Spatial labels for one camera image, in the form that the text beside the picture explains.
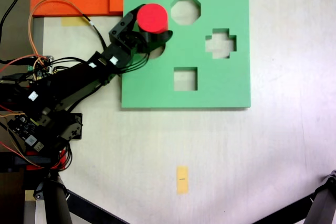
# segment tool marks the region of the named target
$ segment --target red cylinder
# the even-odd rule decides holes
[[[137,15],[139,28],[153,34],[168,30],[168,14],[159,4],[146,4],[140,8]]]

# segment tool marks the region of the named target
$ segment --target robotic arm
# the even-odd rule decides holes
[[[109,32],[111,44],[103,53],[95,52],[86,62],[48,75],[29,88],[18,84],[0,84],[0,104],[21,110],[8,125],[27,145],[49,156],[61,151],[71,139],[80,135],[82,123],[71,110],[81,100],[107,85],[114,76],[136,70],[146,64],[149,53],[165,45],[173,32],[160,34],[137,29],[136,16],[141,5],[127,13]],[[135,54],[146,54],[134,62]]]

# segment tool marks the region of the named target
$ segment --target white table surface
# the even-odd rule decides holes
[[[131,224],[249,224],[319,186],[336,168],[336,0],[249,2],[251,108],[123,110],[115,78],[75,109],[70,190]],[[106,41],[118,20],[93,18]],[[60,18],[45,18],[43,39],[55,58],[101,51],[90,27]],[[36,223],[43,212],[39,201]]]

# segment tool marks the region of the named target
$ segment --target green shape sorter board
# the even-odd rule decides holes
[[[124,13],[141,4],[158,3],[168,12],[173,37],[165,51],[141,69],[122,76],[123,108],[238,108],[250,107],[248,0],[195,0],[201,16],[191,25],[171,17],[178,0],[124,0]],[[236,38],[229,58],[213,59],[205,40],[225,30]],[[197,89],[174,90],[176,69],[196,69]]]

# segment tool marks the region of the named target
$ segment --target yellow tape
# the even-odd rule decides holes
[[[177,194],[187,194],[188,193],[188,167],[178,166],[177,171]]]
[[[62,17],[62,26],[89,26],[89,22],[83,17]]]
[[[35,122],[33,119],[30,119],[32,121],[32,123],[34,123],[36,126],[39,126],[39,124],[37,122]]]
[[[25,191],[25,200],[26,201],[35,201],[35,198],[33,197],[34,190],[26,190]]]

